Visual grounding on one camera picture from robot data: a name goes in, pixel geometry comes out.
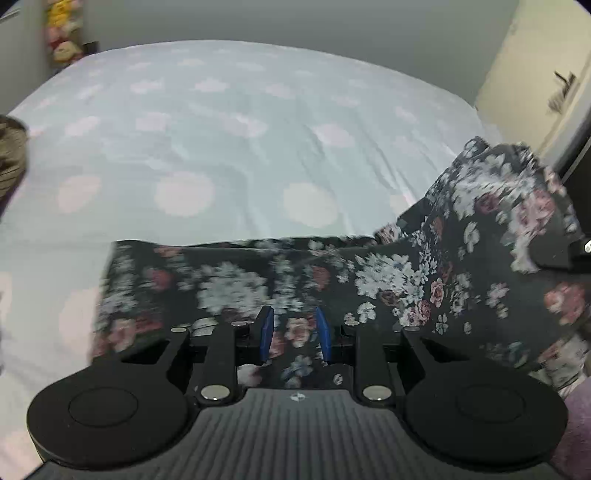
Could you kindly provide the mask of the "dark floral garment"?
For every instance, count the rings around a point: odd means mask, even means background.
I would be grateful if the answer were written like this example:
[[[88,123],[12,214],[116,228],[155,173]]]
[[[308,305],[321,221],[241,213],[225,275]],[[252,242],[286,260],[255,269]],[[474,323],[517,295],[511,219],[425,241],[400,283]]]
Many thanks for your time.
[[[273,308],[270,357],[243,360],[246,387],[304,388],[325,366],[317,314],[381,334],[415,327],[531,371],[583,380],[588,276],[537,266],[537,240],[582,235],[558,175],[521,145],[472,139],[426,195],[370,237],[173,247],[119,241],[101,285],[93,357],[173,328],[193,337]]]

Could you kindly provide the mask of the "purple fleece jacket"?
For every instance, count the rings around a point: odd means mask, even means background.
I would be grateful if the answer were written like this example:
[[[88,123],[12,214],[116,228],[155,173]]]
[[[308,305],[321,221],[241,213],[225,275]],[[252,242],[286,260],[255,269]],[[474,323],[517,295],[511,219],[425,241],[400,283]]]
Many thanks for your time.
[[[564,400],[568,409],[568,423],[552,457],[552,465],[569,479],[590,478],[590,401],[589,378]]]

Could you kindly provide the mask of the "olive striped garment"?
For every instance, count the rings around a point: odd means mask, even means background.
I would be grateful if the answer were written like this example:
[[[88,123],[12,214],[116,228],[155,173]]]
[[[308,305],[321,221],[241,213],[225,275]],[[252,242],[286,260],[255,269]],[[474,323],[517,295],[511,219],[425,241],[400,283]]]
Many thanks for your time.
[[[2,115],[0,121],[0,213],[3,214],[20,186],[28,167],[27,127]]]

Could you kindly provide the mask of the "polka dot bed sheet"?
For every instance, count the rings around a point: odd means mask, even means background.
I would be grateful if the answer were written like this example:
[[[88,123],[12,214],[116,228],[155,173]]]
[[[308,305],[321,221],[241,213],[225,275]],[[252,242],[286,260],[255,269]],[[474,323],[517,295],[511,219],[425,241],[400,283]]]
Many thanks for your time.
[[[1,220],[1,475],[38,465],[32,397],[85,366],[119,239],[367,235],[473,137],[461,97],[306,49],[180,41],[88,56],[13,110],[28,171]]]

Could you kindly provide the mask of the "cream door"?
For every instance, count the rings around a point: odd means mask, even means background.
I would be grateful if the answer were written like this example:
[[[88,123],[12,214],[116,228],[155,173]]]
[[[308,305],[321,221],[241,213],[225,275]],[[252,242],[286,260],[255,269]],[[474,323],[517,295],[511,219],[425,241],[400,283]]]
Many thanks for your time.
[[[476,97],[502,139],[555,166],[590,103],[590,12],[577,1],[521,1]]]

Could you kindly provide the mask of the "black wall socket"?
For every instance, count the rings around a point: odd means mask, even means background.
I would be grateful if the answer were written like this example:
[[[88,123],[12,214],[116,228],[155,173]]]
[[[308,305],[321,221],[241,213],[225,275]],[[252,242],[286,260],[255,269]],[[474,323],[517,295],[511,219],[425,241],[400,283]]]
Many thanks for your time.
[[[85,56],[94,55],[100,52],[100,45],[98,41],[87,42],[82,45],[82,50]]]

